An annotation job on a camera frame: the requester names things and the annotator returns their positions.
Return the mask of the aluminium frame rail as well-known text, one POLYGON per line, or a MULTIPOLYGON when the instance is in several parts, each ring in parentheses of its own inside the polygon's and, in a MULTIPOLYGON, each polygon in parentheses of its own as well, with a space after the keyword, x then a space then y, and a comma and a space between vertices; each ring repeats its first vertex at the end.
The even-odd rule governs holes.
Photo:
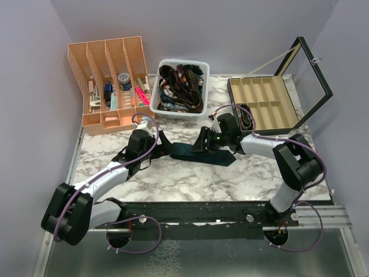
MULTIPOLYGON (((165 226, 189 225, 202 227, 244 223, 247 227, 258 227, 266 231, 276 230, 279 227, 302 227, 307 229, 352 228, 352 223, 345 207, 339 205, 311 207, 309 203, 299 204, 275 222, 267 220, 266 215, 262 213, 262 209, 263 206, 261 204, 251 207, 245 213, 236 212, 233 209, 229 215, 222 218, 211 218, 209 214, 205 218, 185 218, 180 217, 177 212, 172 214, 171 209, 165 212, 162 208, 155 208, 152 211, 147 210, 147 213, 151 213, 152 218, 165 226)), ((111 202, 100 203, 93 206, 92 215, 87 220, 87 224, 78 221, 77 227, 72 229, 81 235, 94 229, 122 229, 124 223, 120 219, 116 222, 112 221, 117 214, 118 207, 115 204, 111 202)))

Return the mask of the pile of patterned ties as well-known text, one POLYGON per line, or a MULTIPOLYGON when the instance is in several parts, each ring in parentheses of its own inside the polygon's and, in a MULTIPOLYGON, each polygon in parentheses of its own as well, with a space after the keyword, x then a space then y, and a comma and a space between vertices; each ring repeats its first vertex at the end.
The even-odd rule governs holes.
POLYGON ((204 108, 203 71, 198 65, 163 65, 159 68, 159 110, 201 113, 204 108))

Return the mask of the pink highlighter marker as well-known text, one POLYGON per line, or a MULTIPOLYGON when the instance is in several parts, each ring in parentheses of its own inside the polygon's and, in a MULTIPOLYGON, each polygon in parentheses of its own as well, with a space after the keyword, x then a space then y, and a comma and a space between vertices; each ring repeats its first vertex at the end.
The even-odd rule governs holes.
POLYGON ((149 99, 146 97, 146 94, 144 93, 144 91, 140 87, 136 87, 135 91, 138 94, 138 96, 140 97, 140 99, 141 99, 141 101, 143 102, 144 105, 147 106, 147 105, 150 104, 149 99))

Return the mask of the blue round tin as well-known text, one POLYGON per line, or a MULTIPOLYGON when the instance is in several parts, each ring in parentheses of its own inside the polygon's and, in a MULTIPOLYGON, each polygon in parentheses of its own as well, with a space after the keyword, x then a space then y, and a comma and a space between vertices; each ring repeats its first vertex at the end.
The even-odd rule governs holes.
POLYGON ((121 90, 123 91, 129 91, 132 87, 130 75, 127 72, 123 72, 118 75, 118 82, 121 90))

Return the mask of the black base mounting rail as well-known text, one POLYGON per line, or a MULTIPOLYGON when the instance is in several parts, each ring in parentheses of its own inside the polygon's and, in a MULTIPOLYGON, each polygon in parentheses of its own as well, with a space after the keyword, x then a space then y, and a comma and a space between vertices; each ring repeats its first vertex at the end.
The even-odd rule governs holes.
POLYGON ((262 239, 264 230, 298 226, 295 214, 291 208, 278 215, 265 201, 128 202, 121 218, 144 215, 144 223, 106 223, 97 230, 137 241, 154 241, 159 234, 171 240, 262 239))

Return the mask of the rolled patterned tie in box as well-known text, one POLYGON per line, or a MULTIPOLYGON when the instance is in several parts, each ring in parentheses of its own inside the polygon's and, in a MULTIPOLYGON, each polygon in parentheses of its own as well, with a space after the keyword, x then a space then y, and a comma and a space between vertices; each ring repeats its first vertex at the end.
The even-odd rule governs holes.
POLYGON ((241 130, 253 130, 253 117, 248 105, 241 104, 242 109, 238 109, 238 118, 241 130))

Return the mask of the white plastic basket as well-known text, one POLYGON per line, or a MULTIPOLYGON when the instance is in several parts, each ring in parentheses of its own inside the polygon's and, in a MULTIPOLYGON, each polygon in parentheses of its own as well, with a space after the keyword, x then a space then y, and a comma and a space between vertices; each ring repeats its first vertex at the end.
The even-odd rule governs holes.
POLYGON ((198 121, 205 116, 210 66, 206 62, 164 59, 159 63, 150 110, 166 119, 198 121))

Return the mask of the black tie storage box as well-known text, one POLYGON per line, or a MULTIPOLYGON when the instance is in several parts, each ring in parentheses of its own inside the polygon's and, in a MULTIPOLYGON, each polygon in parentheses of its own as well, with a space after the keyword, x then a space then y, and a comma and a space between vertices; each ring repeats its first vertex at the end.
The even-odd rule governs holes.
POLYGON ((253 128, 261 135, 287 134, 304 125, 333 96, 320 62, 306 39, 299 36, 286 52, 243 77, 228 79, 238 126, 241 104, 249 106, 253 128))

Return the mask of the orange desk file organizer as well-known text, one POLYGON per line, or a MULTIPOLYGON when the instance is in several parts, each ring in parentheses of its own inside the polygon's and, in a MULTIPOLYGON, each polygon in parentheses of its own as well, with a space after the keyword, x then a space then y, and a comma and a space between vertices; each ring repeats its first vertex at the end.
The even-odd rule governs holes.
POLYGON ((67 57, 82 93, 82 127, 90 136, 133 129, 144 114, 153 116, 135 91, 151 100, 141 36, 71 43, 67 57), (123 91, 118 75, 127 72, 131 89, 123 91))

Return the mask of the dark green tie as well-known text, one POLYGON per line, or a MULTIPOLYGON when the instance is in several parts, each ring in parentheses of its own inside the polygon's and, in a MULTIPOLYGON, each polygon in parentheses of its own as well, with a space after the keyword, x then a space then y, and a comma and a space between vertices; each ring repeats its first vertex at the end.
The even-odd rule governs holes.
POLYGON ((210 152, 191 152, 192 146, 185 143, 173 143, 170 157, 176 160, 212 164, 228 167, 236 161, 236 157, 227 150, 210 152))

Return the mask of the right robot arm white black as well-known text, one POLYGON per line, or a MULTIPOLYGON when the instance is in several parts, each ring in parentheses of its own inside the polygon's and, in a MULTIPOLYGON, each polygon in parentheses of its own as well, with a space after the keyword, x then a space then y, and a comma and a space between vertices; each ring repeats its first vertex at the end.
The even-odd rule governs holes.
POLYGON ((307 185, 324 173, 323 162, 302 135, 278 138, 243 133, 230 113, 211 115, 209 120, 211 127, 201 128, 191 152, 215 153, 221 147, 229 147, 238 154, 263 156, 277 162, 283 182, 265 211, 265 219, 272 226, 285 220, 285 212, 292 208, 307 185))

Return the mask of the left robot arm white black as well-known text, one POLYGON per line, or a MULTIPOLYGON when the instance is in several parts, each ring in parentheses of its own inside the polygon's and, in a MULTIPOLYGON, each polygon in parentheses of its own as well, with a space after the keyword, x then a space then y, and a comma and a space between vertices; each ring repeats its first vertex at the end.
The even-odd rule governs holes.
POLYGON ((57 241, 74 246, 96 226, 124 226, 126 205, 113 198, 98 200, 141 171, 142 162, 167 156, 171 151, 172 143, 162 130, 155 136, 144 129, 134 130, 128 145, 104 169, 75 185, 57 186, 41 221, 42 229, 57 241))

